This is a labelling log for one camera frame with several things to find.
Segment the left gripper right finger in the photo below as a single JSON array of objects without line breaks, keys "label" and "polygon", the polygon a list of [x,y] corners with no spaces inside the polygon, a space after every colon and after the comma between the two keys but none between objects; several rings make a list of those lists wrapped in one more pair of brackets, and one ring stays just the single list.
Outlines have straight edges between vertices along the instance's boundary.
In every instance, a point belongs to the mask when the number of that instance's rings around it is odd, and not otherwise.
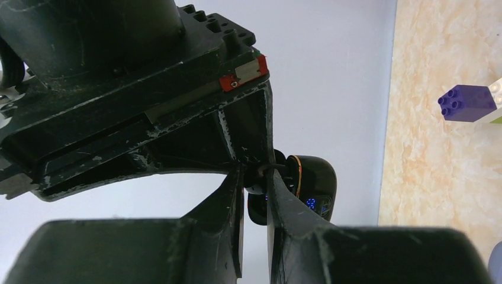
[{"label": "left gripper right finger", "polygon": [[266,174],[270,283],[331,283],[323,233],[334,225],[295,197],[275,169]]}]

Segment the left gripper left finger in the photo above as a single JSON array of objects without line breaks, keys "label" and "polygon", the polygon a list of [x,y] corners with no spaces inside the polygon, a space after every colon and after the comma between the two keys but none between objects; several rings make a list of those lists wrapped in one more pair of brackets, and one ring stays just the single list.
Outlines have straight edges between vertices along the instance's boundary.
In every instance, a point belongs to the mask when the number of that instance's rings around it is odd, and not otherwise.
[{"label": "left gripper left finger", "polygon": [[191,220],[181,283],[237,283],[242,277],[244,167],[235,164],[222,184],[184,218]]}]

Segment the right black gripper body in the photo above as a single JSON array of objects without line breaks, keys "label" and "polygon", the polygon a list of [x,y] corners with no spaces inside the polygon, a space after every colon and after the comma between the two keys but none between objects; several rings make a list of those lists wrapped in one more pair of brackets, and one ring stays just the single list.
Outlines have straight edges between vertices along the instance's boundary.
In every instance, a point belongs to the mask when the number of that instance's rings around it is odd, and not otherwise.
[{"label": "right black gripper body", "polygon": [[255,35],[173,1],[2,1],[1,194],[270,163]]}]

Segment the small black earbud case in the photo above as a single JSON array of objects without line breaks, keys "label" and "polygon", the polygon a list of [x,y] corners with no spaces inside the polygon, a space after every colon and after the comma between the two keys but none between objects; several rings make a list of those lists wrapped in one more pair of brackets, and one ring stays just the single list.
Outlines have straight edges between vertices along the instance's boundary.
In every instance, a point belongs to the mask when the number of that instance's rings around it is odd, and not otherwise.
[{"label": "small black earbud case", "polygon": [[267,223],[266,174],[277,170],[288,191],[323,219],[330,221],[337,192],[332,165],[315,156],[285,156],[275,149],[275,162],[251,168],[244,177],[248,191],[247,211],[257,225]]}]

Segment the silver lilac oval case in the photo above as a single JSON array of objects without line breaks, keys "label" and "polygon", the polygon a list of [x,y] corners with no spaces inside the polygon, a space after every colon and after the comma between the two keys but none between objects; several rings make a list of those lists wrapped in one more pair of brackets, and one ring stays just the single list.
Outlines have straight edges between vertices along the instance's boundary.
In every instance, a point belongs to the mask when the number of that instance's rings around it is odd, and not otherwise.
[{"label": "silver lilac oval case", "polygon": [[501,249],[502,243],[497,243],[488,260],[488,273],[493,283],[501,284]]}]

